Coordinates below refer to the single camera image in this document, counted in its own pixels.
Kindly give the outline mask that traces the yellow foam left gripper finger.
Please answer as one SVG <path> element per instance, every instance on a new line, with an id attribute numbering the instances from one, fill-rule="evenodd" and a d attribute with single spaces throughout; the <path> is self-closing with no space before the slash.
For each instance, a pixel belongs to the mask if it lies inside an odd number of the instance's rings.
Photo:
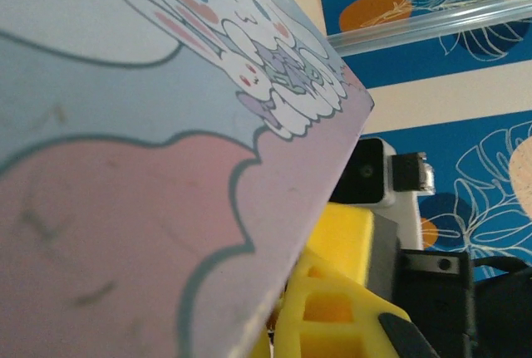
<path id="1" fill-rule="evenodd" d="M 267 330 L 262 330 L 250 352 L 250 358 L 270 358 L 271 347 Z"/>

